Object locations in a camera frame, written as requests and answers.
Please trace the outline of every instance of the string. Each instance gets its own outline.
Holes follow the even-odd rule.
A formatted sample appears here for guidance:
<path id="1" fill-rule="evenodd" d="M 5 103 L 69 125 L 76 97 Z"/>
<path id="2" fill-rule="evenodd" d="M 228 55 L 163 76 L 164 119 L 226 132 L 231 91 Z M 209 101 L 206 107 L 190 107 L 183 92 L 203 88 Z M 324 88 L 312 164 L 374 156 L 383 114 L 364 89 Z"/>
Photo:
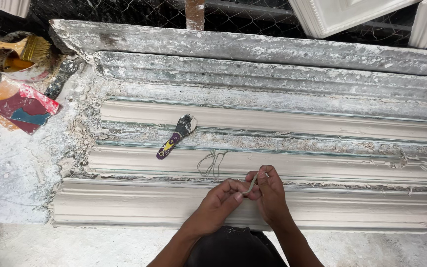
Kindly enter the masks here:
<path id="1" fill-rule="evenodd" d="M 252 183 L 250 184 L 250 188 L 248 188 L 248 191 L 242 192 L 243 195 L 248 194 L 253 189 L 253 185 L 255 185 L 256 178 L 258 178 L 258 173 L 255 174 L 255 177 L 253 177 Z"/>
<path id="2" fill-rule="evenodd" d="M 210 154 L 206 155 L 203 159 L 201 159 L 199 161 L 199 163 L 197 164 L 197 170 L 199 171 L 200 175 L 202 176 L 207 176 L 210 174 L 210 172 L 213 170 L 212 175 L 214 177 L 219 177 L 220 176 L 220 164 L 223 161 L 223 158 L 225 157 L 225 154 L 227 154 L 228 150 L 222 153 L 217 153 L 215 154 L 215 149 L 210 150 Z M 217 165 L 217 175 L 215 175 L 215 164 L 217 163 L 218 157 L 222 155 L 222 159 L 220 160 L 220 162 Z M 200 170 L 200 164 L 202 164 L 202 162 L 206 159 L 210 159 L 212 158 L 212 163 L 209 165 L 209 167 L 207 168 L 206 171 L 202 172 Z"/>

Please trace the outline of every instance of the paint bucket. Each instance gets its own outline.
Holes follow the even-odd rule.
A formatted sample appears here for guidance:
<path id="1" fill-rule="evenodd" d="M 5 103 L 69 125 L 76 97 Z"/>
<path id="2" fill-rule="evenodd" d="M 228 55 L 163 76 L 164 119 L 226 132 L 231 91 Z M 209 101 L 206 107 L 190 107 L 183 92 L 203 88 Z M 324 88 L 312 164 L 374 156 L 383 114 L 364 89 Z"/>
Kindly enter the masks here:
<path id="1" fill-rule="evenodd" d="M 26 31 L 16 31 L 9 33 L 8 35 L 1 37 L 0 41 L 14 43 L 19 42 L 20 40 L 26 38 L 27 36 L 34 35 L 33 33 Z M 52 52 L 47 55 L 43 60 L 38 63 L 33 64 L 30 67 L 21 69 L 14 72 L 5 72 L 3 70 L 3 63 L 8 57 L 14 57 L 17 53 L 10 49 L 0 49 L 0 72 L 15 81 L 20 81 L 24 83 L 32 83 L 43 80 L 47 75 L 50 74 L 52 66 L 56 62 L 56 58 Z"/>

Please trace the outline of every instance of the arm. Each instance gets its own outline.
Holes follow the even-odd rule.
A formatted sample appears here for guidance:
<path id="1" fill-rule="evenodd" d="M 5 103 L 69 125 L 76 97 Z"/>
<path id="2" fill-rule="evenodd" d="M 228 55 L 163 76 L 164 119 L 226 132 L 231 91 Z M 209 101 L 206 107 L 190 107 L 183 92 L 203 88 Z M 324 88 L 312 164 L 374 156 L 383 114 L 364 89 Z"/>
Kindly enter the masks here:
<path id="1" fill-rule="evenodd" d="M 183 223 L 164 249 L 148 265 L 149 267 L 181 267 L 189 258 L 194 244 L 202 236 L 215 233 L 227 216 L 243 201 L 250 183 L 226 179 L 211 189 L 200 203 L 199 208 Z M 255 185 L 246 197 L 257 200 L 259 187 Z"/>
<path id="2" fill-rule="evenodd" d="M 258 209 L 275 232 L 289 265 L 323 267 L 289 213 L 283 182 L 274 167 L 264 165 L 258 172 L 249 172 L 246 181 L 251 181 L 256 173 L 261 192 Z"/>

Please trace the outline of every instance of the hand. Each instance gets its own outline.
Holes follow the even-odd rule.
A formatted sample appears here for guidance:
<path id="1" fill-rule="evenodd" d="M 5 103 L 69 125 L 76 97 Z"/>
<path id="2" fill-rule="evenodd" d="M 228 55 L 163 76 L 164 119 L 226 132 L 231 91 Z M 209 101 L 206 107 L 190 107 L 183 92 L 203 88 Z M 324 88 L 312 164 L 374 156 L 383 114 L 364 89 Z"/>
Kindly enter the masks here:
<path id="1" fill-rule="evenodd" d="M 225 219 L 243 201 L 243 194 L 251 183 L 226 179 L 220 185 L 212 188 L 200 203 L 199 208 L 186 220 L 179 231 L 200 238 L 215 233 L 222 227 Z M 258 185 L 246 194 L 251 200 L 260 197 Z"/>
<path id="2" fill-rule="evenodd" d="M 257 183 L 261 192 L 261 197 L 256 202 L 265 222 L 273 230 L 275 227 L 283 227 L 292 222 L 293 219 L 286 204 L 283 182 L 275 168 L 271 165 L 263 165 L 258 172 L 249 172 L 245 180 L 251 182 L 256 173 L 258 173 Z"/>

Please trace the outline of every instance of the wire mesh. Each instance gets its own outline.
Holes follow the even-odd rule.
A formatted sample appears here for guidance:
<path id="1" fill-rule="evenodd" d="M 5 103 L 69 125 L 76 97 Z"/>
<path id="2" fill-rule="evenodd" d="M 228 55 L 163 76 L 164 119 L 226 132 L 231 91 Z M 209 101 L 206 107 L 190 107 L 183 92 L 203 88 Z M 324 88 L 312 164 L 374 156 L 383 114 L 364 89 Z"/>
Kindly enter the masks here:
<path id="1" fill-rule="evenodd" d="M 418 4 L 325 38 L 406 47 Z M 26 30 L 48 37 L 50 19 L 186 28 L 184 0 L 31 0 L 27 18 L 0 11 L 0 34 Z M 208 31 L 307 38 L 288 0 L 205 0 Z"/>

